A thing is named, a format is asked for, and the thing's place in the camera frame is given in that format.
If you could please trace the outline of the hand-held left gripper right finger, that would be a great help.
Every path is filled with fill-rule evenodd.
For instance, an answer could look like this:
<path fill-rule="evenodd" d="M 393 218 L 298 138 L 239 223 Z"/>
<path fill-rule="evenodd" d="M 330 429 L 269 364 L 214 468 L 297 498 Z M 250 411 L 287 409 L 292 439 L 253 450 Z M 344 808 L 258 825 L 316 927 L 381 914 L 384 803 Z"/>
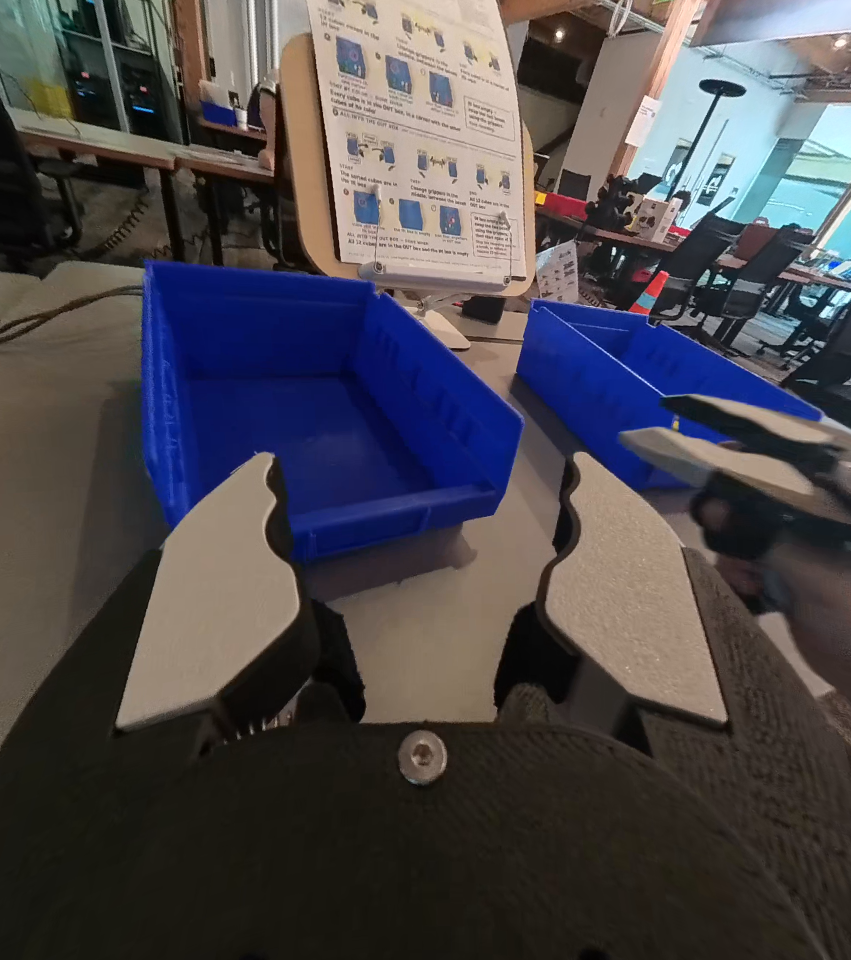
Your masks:
<path fill-rule="evenodd" d="M 616 732 L 635 708 L 722 729 L 729 715 L 684 554 L 668 522 L 584 452 L 566 462 L 537 616 L 575 657 L 560 714 Z"/>

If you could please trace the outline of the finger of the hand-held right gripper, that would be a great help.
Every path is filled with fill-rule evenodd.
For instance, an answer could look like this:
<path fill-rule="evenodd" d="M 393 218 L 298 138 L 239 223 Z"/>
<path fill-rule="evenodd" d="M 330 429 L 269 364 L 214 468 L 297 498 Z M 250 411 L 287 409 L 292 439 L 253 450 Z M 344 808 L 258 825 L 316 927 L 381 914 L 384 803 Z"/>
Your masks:
<path fill-rule="evenodd" d="M 692 486 L 722 474 L 768 496 L 810 499 L 813 483 L 797 468 L 768 455 L 733 450 L 662 427 L 622 431 L 620 444 L 642 461 Z"/>
<path fill-rule="evenodd" d="M 842 432 L 821 421 L 698 393 L 666 395 L 661 407 L 747 446 L 842 449 Z"/>

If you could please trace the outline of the blue plastic bin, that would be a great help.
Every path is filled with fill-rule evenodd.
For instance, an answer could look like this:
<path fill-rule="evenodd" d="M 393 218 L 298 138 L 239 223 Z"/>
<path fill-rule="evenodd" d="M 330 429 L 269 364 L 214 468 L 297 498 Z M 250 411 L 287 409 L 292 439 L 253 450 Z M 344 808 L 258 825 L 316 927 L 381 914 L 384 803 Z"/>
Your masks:
<path fill-rule="evenodd" d="M 725 437 L 676 417 L 664 397 L 696 394 L 818 422 L 813 405 L 664 325 L 612 309 L 537 298 L 531 302 L 518 377 L 608 471 L 636 492 L 689 486 L 644 462 L 619 436 L 677 426 L 685 436 Z"/>
<path fill-rule="evenodd" d="M 298 562 L 493 515 L 524 420 L 367 281 L 150 261 L 142 448 L 167 523 L 272 454 Z"/>

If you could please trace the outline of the person's right hand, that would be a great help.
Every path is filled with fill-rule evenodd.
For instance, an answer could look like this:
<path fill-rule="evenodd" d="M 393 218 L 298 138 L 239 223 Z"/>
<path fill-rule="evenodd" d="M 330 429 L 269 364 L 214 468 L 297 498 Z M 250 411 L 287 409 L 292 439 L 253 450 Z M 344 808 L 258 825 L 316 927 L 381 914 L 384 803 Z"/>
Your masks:
<path fill-rule="evenodd" d="M 715 566 L 737 591 L 772 599 L 808 665 L 851 699 L 851 553 L 785 541 L 759 559 L 718 554 Z"/>

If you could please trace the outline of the white cardboard box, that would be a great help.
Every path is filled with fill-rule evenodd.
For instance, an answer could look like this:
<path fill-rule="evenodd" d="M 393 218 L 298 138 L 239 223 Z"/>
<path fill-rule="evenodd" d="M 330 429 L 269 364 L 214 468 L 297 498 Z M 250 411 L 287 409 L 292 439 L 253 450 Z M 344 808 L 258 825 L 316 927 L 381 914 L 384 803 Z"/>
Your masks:
<path fill-rule="evenodd" d="M 683 198 L 678 196 L 669 200 L 644 197 L 635 210 L 632 233 L 644 241 L 664 243 L 683 206 Z"/>

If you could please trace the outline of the laminated picture sheet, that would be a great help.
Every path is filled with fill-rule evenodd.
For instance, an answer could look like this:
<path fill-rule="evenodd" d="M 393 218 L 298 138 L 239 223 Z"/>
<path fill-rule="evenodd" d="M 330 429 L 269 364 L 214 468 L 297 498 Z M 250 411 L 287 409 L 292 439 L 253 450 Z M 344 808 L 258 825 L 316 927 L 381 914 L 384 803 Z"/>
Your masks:
<path fill-rule="evenodd" d="M 549 246 L 536 255 L 538 299 L 554 303 L 579 303 L 578 255 L 575 240 Z"/>

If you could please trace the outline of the black equipment pile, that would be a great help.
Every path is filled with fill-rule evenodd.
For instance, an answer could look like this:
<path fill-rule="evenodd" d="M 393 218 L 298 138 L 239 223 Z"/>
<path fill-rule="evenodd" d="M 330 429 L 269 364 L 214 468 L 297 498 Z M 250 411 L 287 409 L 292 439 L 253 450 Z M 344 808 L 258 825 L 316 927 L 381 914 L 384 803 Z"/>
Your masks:
<path fill-rule="evenodd" d="M 623 233 L 632 222 L 629 213 L 636 198 L 643 198 L 639 182 L 625 175 L 608 175 L 598 189 L 595 200 L 587 203 L 585 223 L 588 227 L 610 233 Z"/>

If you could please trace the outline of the black floor lamp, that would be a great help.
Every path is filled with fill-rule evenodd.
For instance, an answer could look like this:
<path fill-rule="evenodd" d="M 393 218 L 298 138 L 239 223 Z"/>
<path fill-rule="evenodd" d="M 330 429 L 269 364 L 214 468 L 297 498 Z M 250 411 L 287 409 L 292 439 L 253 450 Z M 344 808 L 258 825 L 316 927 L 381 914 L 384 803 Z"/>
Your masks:
<path fill-rule="evenodd" d="M 699 90 L 710 96 L 710 103 L 707 112 L 703 117 L 695 137 L 692 139 L 686 157 L 683 160 L 681 171 L 677 174 L 673 186 L 681 187 L 685 174 L 696 154 L 699 144 L 704 137 L 712 118 L 722 100 L 735 100 L 742 98 L 745 93 L 745 87 L 737 82 L 722 78 L 705 78 L 699 82 Z"/>

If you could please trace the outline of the white document stand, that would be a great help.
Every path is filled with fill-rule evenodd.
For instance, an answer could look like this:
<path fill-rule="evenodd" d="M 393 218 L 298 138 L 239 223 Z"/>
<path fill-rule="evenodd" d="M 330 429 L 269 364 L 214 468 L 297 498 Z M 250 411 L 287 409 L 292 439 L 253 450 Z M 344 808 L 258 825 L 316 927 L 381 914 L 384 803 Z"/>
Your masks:
<path fill-rule="evenodd" d="M 471 342 L 436 307 L 451 302 L 458 296 L 503 296 L 513 283 L 513 278 L 503 271 L 491 273 L 447 267 L 437 272 L 431 267 L 412 261 L 371 260 L 357 268 L 357 275 L 364 281 L 373 282 L 383 291 L 414 293 L 416 304 L 410 305 L 402 297 L 399 305 L 448 350 L 465 353 Z"/>

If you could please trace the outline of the printed instruction sheet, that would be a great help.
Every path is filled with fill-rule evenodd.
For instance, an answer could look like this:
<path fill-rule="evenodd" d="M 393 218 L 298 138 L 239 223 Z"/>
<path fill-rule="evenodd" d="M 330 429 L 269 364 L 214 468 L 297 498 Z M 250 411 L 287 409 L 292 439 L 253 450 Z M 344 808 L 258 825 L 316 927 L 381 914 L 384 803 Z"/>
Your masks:
<path fill-rule="evenodd" d="M 341 260 L 519 276 L 523 145 L 499 3 L 306 9 Z"/>

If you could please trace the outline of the instruction sheet on wooden board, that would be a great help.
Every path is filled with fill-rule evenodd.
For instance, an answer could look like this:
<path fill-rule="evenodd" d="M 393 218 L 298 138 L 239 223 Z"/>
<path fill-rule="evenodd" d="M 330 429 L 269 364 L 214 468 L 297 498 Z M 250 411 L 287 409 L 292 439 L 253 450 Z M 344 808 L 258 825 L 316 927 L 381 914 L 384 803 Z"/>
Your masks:
<path fill-rule="evenodd" d="M 320 275 L 339 280 L 364 281 L 360 265 L 343 263 L 336 252 L 336 223 L 329 186 L 328 150 L 324 133 L 320 85 L 316 76 L 314 44 L 308 32 L 292 36 L 282 50 L 279 65 L 279 100 L 284 131 L 284 156 L 297 209 L 299 241 L 304 254 Z M 522 145 L 523 206 L 520 221 L 525 230 L 520 275 L 503 295 L 528 292 L 536 276 L 535 216 L 532 143 L 526 125 L 517 123 Z"/>

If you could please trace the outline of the long wooden table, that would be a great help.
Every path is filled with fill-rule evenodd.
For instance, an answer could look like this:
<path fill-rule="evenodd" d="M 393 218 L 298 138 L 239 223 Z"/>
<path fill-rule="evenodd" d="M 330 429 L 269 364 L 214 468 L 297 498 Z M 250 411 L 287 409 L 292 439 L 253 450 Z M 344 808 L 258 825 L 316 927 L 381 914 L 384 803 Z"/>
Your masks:
<path fill-rule="evenodd" d="M 203 180 L 208 239 L 212 246 L 213 263 L 217 266 L 223 264 L 223 259 L 222 230 L 215 203 L 216 182 L 229 180 L 255 186 L 273 186 L 275 182 L 275 172 L 270 166 L 264 166 L 258 158 L 246 154 L 169 143 L 13 106 L 8 107 L 7 111 L 26 144 L 155 170 L 159 177 L 166 231 L 174 261 L 183 262 L 186 256 L 174 188 L 178 171 L 190 171 L 200 175 Z"/>

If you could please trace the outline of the black server rack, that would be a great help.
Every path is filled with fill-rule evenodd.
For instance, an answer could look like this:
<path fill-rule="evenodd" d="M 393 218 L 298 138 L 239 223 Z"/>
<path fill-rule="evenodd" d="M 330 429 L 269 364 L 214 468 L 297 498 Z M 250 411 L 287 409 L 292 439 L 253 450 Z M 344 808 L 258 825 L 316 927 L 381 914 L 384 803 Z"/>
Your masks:
<path fill-rule="evenodd" d="M 78 121 L 182 143 L 172 17 L 163 1 L 51 1 Z"/>

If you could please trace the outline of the yellow storage bin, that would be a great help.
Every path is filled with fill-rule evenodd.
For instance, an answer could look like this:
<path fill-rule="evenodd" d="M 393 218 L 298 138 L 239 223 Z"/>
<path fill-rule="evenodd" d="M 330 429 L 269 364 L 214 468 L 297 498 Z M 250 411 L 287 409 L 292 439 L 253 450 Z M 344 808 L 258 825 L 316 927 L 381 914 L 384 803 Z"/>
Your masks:
<path fill-rule="evenodd" d="M 62 82 L 28 76 L 22 85 L 34 113 L 69 121 L 74 119 L 70 94 Z"/>

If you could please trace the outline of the white wall notice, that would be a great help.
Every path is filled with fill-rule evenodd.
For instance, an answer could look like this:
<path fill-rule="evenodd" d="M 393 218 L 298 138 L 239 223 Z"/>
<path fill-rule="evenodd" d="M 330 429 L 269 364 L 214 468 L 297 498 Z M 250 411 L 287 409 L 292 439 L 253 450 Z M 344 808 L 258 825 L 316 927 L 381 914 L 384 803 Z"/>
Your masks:
<path fill-rule="evenodd" d="M 645 95 L 642 97 L 634 118 L 624 137 L 624 143 L 636 149 L 645 145 L 655 124 L 661 100 Z"/>

